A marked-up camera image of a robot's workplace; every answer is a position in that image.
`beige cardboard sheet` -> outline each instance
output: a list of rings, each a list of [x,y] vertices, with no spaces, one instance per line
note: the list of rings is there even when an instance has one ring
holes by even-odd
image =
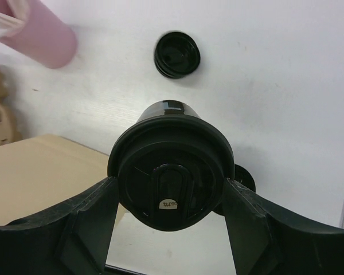
[[[108,156],[45,135],[0,146],[0,225],[71,198],[107,176]],[[116,224],[124,214],[119,205]]]

